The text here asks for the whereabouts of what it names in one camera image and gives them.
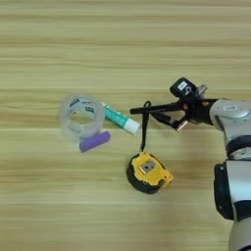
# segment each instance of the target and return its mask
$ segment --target white glue stick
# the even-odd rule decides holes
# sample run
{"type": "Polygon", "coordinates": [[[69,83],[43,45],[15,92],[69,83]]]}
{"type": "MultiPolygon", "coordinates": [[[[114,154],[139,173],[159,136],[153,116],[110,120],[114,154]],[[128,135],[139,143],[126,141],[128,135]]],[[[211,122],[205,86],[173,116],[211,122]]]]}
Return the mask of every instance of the white glue stick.
{"type": "Polygon", "coordinates": [[[128,118],[126,115],[114,110],[107,104],[102,102],[102,105],[105,109],[105,118],[114,123],[115,125],[127,130],[128,132],[132,134],[136,134],[138,131],[140,124],[130,118],[128,118]]]}

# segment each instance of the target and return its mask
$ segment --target wood grain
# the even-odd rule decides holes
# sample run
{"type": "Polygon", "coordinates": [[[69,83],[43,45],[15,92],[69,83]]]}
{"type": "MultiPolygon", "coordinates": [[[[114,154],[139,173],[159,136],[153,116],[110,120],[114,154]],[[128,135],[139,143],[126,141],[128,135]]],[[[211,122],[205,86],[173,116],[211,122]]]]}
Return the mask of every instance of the wood grain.
{"type": "Polygon", "coordinates": [[[140,133],[105,122],[111,142],[80,154],[58,108],[88,94],[129,115],[174,101],[181,76],[210,98],[250,100],[250,24],[249,0],[0,0],[0,250],[227,250],[220,132],[151,121],[147,149],[175,180],[147,196],[125,174],[140,133]]]}

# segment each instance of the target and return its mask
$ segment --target yellow tape measure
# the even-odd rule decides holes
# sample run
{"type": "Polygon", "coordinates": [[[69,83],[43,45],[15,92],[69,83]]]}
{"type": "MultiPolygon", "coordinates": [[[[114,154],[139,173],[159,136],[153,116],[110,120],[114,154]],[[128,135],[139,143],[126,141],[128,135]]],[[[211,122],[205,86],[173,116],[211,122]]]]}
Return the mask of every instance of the yellow tape measure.
{"type": "Polygon", "coordinates": [[[143,114],[141,151],[130,160],[126,174],[135,189],[153,194],[160,188],[167,187],[174,176],[157,158],[144,151],[148,120],[149,114],[143,114]]]}

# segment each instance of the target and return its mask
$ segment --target black cable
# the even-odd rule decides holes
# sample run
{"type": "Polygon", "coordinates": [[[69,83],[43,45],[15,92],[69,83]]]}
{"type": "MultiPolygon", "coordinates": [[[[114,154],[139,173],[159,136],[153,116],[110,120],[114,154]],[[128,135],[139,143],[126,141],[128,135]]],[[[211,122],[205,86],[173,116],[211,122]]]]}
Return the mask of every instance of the black cable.
{"type": "MultiPolygon", "coordinates": [[[[152,104],[150,101],[146,101],[144,107],[150,107],[152,104]]],[[[149,113],[142,113],[142,142],[141,142],[141,151],[144,151],[146,144],[146,132],[149,121],[149,113]]]]}

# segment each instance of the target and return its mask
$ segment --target purple eraser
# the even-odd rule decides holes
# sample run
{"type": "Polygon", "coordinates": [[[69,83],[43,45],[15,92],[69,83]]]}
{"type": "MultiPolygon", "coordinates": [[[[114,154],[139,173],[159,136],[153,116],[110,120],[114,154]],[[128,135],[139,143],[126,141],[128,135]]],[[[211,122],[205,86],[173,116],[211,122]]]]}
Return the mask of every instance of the purple eraser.
{"type": "Polygon", "coordinates": [[[111,134],[109,131],[96,134],[93,137],[90,137],[81,141],[79,144],[79,149],[82,153],[86,152],[94,147],[97,147],[99,145],[102,145],[108,142],[110,138],[111,138],[111,134]]]}

